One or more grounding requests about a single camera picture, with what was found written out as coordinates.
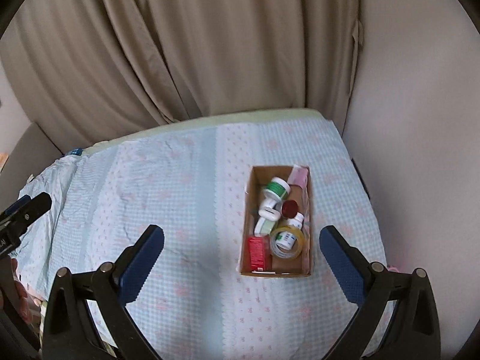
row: small white bottle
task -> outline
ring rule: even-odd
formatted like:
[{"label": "small white bottle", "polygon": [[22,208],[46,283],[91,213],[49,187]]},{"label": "small white bottle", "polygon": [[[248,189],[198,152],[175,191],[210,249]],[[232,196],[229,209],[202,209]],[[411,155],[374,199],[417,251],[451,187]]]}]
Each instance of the small white bottle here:
[{"label": "small white bottle", "polygon": [[285,231],[277,234],[275,244],[285,250],[291,250],[297,240],[297,237],[295,237],[292,233],[288,232],[288,229],[289,227],[296,227],[297,229],[302,230],[303,219],[303,214],[301,214],[300,212],[297,212],[295,218],[287,219],[285,225],[282,226],[285,228]]}]

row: beige curtain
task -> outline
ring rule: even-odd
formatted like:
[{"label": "beige curtain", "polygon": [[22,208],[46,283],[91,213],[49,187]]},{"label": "beige curtain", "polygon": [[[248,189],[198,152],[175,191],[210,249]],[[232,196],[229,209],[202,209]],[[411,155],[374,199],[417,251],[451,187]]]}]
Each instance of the beige curtain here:
[{"label": "beige curtain", "polygon": [[0,41],[63,150],[199,116],[310,107],[342,131],[358,0],[26,0]]}]

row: light blue checkered sheet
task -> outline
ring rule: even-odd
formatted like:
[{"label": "light blue checkered sheet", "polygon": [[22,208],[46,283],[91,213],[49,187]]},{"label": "light blue checkered sheet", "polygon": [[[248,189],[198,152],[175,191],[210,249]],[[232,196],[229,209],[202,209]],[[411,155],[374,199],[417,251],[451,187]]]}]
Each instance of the light blue checkered sheet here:
[{"label": "light blue checkered sheet", "polygon": [[47,298],[57,269],[78,273],[115,261],[156,224],[165,248],[127,309],[164,360],[321,358],[356,308],[318,241],[308,278],[254,279],[235,270],[248,171],[263,164],[308,165],[314,239],[332,224],[369,261],[386,262],[347,150],[319,116],[159,133],[57,160],[20,193],[46,191],[54,200],[17,251],[22,281]]}]

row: green label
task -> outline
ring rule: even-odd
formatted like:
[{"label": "green label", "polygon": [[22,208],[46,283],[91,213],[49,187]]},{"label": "green label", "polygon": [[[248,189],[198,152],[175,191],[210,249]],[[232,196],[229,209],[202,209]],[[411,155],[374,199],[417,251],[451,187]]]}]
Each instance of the green label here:
[{"label": "green label", "polygon": [[276,193],[281,199],[283,199],[283,197],[287,193],[287,190],[283,188],[279,183],[275,183],[275,181],[270,181],[265,187],[265,189]]}]

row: red bottle cap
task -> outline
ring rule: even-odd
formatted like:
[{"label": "red bottle cap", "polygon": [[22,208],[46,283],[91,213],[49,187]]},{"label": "red bottle cap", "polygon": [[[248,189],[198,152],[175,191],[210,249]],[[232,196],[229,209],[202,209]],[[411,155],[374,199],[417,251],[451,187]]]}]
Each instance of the red bottle cap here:
[{"label": "red bottle cap", "polygon": [[282,203],[282,216],[284,218],[295,218],[299,211],[299,205],[294,200],[285,200]]}]

